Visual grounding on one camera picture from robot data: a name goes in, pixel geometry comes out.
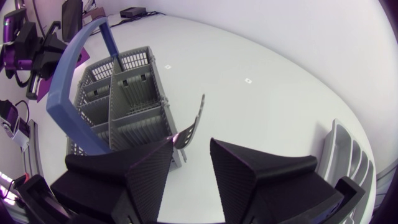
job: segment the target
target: white tabletop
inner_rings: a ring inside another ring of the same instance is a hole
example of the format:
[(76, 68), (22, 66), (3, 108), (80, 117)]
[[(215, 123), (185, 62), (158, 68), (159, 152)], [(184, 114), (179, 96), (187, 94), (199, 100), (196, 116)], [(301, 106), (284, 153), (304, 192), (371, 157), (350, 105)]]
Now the white tabletop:
[[(280, 156), (313, 155), (338, 118), (374, 162), (366, 134), (350, 108), (311, 74), (275, 52), (232, 33), (170, 16), (112, 28), (120, 52), (150, 46), (179, 131), (194, 122), (201, 94), (205, 107), (188, 161), (167, 178), (160, 222), (214, 223), (224, 215), (210, 157), (210, 138)], [(71, 101), (87, 65), (108, 57), (101, 34), (88, 39), (89, 61), (75, 70)], [(39, 124), (44, 177), (52, 184), (65, 171), (65, 133), (40, 103), (29, 103)], [(370, 221), (376, 176), (363, 223)]]

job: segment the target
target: blue handle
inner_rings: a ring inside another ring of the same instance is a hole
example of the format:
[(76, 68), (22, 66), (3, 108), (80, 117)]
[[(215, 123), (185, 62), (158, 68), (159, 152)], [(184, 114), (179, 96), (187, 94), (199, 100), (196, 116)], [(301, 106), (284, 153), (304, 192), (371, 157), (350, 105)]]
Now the blue handle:
[(47, 99), (47, 112), (61, 129), (89, 155), (104, 154), (111, 150), (80, 117), (69, 100), (69, 92), (78, 56), (87, 38), (98, 26), (109, 54), (112, 57), (118, 56), (118, 48), (106, 18), (87, 24), (76, 34), (62, 54), (55, 69)]

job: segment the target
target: gray plastic rack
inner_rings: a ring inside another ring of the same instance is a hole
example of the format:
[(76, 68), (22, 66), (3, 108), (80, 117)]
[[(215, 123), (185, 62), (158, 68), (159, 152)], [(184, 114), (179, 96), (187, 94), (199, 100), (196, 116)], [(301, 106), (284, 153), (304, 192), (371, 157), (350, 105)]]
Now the gray plastic rack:
[[(203, 104), (204, 95), (194, 124), (178, 133), (150, 47), (123, 52), (116, 59), (108, 57), (87, 67), (74, 102), (81, 118), (112, 151), (173, 138), (170, 170), (182, 166), (178, 151), (186, 161), (184, 148), (193, 138)], [(68, 139), (67, 154), (85, 153)]]

